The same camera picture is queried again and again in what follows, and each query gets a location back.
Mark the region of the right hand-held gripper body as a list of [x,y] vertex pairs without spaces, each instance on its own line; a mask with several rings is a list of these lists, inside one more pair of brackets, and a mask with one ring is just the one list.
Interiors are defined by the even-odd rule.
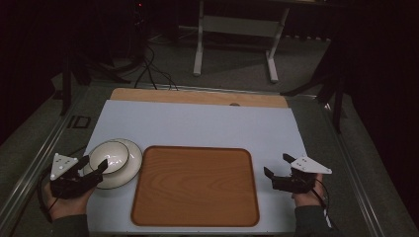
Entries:
[[295,161],[290,165],[292,172],[289,177],[276,176],[275,180],[272,181],[274,190],[293,194],[306,194],[314,188],[317,174],[330,175],[332,173],[330,168],[307,156],[295,158]]

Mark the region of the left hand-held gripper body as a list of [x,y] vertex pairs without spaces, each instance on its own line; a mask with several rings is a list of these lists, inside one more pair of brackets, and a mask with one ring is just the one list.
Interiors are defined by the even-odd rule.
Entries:
[[78,198],[103,181],[103,174],[96,176],[93,171],[81,176],[76,170],[80,158],[56,153],[50,170],[50,190],[55,198]]

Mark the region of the white bowl with dark rim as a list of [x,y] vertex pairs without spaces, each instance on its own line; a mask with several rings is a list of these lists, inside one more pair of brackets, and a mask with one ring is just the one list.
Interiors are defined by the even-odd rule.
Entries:
[[107,163],[105,174],[112,174],[120,170],[127,162],[128,149],[119,141],[106,141],[95,147],[89,153],[89,166],[97,170],[103,163]]

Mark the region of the person's left hand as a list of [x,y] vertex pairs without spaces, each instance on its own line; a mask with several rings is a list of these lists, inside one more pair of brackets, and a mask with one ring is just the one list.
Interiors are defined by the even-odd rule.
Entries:
[[47,183],[43,190],[46,196],[47,210],[52,220],[71,215],[85,214],[87,211],[88,200],[91,194],[95,191],[95,189],[91,189],[81,197],[62,199],[52,195],[50,183]]

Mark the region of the person's right hand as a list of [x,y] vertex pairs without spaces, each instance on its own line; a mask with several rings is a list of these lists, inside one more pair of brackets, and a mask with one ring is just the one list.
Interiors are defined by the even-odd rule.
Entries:
[[322,206],[324,202],[324,189],[322,186],[322,178],[323,176],[321,174],[316,175],[315,186],[312,191],[306,194],[292,194],[292,198],[296,207],[313,205]]

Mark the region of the white plate with dark rim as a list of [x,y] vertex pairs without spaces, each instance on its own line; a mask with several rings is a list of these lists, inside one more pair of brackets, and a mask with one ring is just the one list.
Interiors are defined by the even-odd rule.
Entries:
[[[134,142],[122,138],[108,141],[119,141],[124,144],[128,149],[128,158],[126,164],[117,172],[103,173],[103,181],[98,185],[98,188],[102,190],[115,189],[127,184],[138,173],[142,163],[142,152]],[[94,170],[90,168],[89,163],[83,169],[85,175],[92,171]]]

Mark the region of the black square floor socket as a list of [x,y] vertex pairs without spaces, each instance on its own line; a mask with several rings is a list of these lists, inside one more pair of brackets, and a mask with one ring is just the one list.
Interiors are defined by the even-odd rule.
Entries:
[[72,116],[69,123],[67,124],[67,128],[88,128],[91,123],[90,117],[84,116]]

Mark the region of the brown wooden tray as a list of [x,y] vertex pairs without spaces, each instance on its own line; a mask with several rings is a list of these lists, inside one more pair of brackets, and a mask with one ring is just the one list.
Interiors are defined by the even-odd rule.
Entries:
[[251,154],[243,148],[148,147],[130,218],[137,226],[257,225]]

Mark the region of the black tripod legs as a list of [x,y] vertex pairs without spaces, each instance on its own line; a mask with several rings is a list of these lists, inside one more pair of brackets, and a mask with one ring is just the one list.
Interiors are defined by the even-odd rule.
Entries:
[[310,88],[321,85],[321,89],[315,99],[319,104],[327,104],[331,99],[334,99],[332,124],[335,130],[340,133],[344,86],[348,70],[347,59],[343,44],[338,40],[333,40],[314,70],[310,81],[293,90],[283,92],[282,96],[293,97]]

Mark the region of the white table mat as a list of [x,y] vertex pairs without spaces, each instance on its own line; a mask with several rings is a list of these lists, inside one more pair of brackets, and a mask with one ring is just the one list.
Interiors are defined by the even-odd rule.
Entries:
[[291,195],[275,191],[264,175],[291,172],[282,155],[295,158],[305,148],[290,109],[108,101],[87,146],[113,139],[152,145],[242,148],[252,158],[259,220],[249,227],[137,226],[130,213],[137,180],[113,190],[96,190],[88,204],[90,231],[105,234],[283,234],[294,230]]

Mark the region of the black stand legs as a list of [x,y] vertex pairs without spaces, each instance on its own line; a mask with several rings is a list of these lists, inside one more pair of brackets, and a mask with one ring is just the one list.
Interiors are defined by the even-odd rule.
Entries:
[[69,49],[67,54],[63,57],[62,63],[62,87],[54,94],[54,98],[62,102],[61,112],[62,116],[66,115],[72,103],[72,85],[71,79],[75,78],[80,85],[89,85],[92,81],[89,71],[93,70],[99,72],[105,78],[111,79],[117,83],[126,84],[127,80],[118,75],[119,72],[124,72],[133,69],[140,64],[139,57],[134,57],[131,63],[118,68],[108,68],[101,65],[99,62],[89,58],[85,53],[76,49]]

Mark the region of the white metal stand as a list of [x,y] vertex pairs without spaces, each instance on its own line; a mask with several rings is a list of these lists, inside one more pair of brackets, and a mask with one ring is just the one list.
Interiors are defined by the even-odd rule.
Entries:
[[265,52],[269,76],[272,83],[278,83],[279,77],[275,63],[275,53],[280,42],[286,19],[290,9],[284,8],[281,11],[278,21],[251,20],[232,17],[221,17],[205,14],[205,0],[199,1],[198,19],[198,44],[196,49],[193,75],[202,74],[204,55],[204,32],[233,34],[241,36],[253,36],[270,38],[272,46]]

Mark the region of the metal floor rail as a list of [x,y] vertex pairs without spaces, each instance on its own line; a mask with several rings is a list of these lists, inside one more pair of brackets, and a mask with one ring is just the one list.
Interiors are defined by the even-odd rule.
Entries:
[[49,100],[0,146],[0,235],[8,234],[32,198],[37,178],[88,88],[76,88],[68,111]]
[[350,154],[342,134],[337,132],[332,122],[334,110],[329,104],[320,104],[319,108],[322,111],[324,119],[328,125],[328,130],[332,133],[339,148],[345,173],[349,180],[352,193],[357,201],[358,208],[363,216],[363,220],[369,230],[370,237],[385,237],[382,227],[377,219],[377,213],[372,206],[371,199],[368,196],[361,177],[356,169],[354,158]]

